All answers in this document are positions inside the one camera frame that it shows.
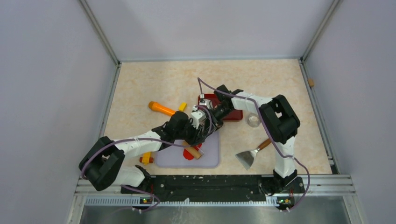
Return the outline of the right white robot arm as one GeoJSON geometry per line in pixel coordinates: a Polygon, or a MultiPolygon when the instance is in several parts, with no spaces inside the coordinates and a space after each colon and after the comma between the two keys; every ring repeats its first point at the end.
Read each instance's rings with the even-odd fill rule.
{"type": "Polygon", "coordinates": [[[226,99],[233,109],[253,113],[259,117],[264,130],[276,150],[274,187],[287,192],[297,177],[294,144],[300,120],[283,95],[260,97],[243,90],[229,91],[224,85],[214,90],[218,99],[226,99]]]}

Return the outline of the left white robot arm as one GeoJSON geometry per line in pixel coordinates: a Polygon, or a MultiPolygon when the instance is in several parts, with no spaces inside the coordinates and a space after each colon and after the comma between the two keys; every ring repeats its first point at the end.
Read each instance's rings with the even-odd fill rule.
{"type": "Polygon", "coordinates": [[[169,121],[150,131],[123,140],[103,136],[80,162],[81,177],[97,191],[102,191],[121,180],[121,166],[127,158],[148,152],[162,151],[170,146],[187,148],[203,143],[218,129],[222,121],[210,111],[197,110],[187,115],[176,112],[169,121]]]}

